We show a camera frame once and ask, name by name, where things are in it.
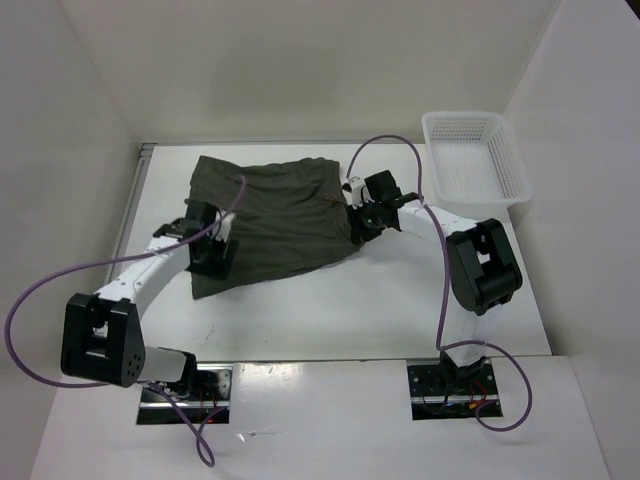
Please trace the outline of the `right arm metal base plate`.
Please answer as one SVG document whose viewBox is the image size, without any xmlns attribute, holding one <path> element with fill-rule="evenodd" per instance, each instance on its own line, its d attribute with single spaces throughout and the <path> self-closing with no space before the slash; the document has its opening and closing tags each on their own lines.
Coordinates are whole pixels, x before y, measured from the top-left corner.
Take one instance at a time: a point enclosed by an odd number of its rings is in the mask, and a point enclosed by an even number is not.
<svg viewBox="0 0 640 480">
<path fill-rule="evenodd" d="M 481 418 L 503 416 L 490 363 L 457 385 L 447 382 L 436 360 L 408 363 L 406 370 L 413 421 L 474 418 L 478 408 Z"/>
</svg>

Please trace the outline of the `dark olive green shorts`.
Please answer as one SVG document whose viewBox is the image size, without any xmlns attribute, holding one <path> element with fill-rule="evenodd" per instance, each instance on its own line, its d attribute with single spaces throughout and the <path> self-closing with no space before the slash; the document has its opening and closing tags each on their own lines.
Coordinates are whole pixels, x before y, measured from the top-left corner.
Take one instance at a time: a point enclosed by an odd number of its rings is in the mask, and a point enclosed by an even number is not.
<svg viewBox="0 0 640 480">
<path fill-rule="evenodd" d="M 337 161 L 303 158 L 243 167 L 201 156 L 189 197 L 227 206 L 236 195 L 231 182 L 239 175 L 247 186 L 232 222 L 230 237 L 239 247 L 230 274 L 225 280 L 192 274 L 195 300 L 309 273 L 360 250 L 361 245 L 351 239 Z"/>
</svg>

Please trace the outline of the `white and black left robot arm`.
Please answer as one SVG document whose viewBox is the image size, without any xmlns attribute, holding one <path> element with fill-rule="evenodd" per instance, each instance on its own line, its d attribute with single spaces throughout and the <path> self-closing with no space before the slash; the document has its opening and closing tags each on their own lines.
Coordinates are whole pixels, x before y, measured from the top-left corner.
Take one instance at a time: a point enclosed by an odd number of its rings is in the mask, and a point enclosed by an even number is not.
<svg viewBox="0 0 640 480">
<path fill-rule="evenodd" d="M 66 305 L 61 350 L 63 374 L 123 388 L 162 383 L 185 400 L 200 385 L 194 354 L 144 343 L 141 321 L 165 287 L 182 272 L 228 278 L 239 243 L 235 216 L 212 204 L 190 201 L 186 214 L 161 225 L 140 259 L 91 295 Z"/>
</svg>

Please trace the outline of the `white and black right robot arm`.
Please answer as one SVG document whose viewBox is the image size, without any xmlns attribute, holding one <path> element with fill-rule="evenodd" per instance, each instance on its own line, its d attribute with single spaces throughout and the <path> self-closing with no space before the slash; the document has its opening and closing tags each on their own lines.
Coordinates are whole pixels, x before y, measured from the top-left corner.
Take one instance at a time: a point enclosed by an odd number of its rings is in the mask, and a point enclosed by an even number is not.
<svg viewBox="0 0 640 480">
<path fill-rule="evenodd" d="M 366 179 L 351 177 L 342 189 L 355 243 L 393 228 L 444 249 L 445 318 L 450 324 L 439 324 L 436 331 L 438 378 L 446 393 L 461 393 L 480 373 L 493 320 L 523 284 L 502 223 L 430 207 L 417 193 L 402 193 L 388 170 Z"/>
</svg>

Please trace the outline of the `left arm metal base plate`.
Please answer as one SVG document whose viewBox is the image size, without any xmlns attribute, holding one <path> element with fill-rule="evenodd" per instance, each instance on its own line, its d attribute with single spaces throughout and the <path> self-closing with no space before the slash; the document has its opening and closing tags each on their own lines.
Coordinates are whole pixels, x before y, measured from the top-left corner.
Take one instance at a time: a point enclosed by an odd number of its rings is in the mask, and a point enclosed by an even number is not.
<svg viewBox="0 0 640 480">
<path fill-rule="evenodd" d="M 228 424 L 234 365 L 199 363 L 190 386 L 160 382 L 161 393 L 144 386 L 136 424 L 140 426 L 180 424 L 179 413 L 166 399 L 170 397 L 186 418 L 195 425 Z"/>
</svg>

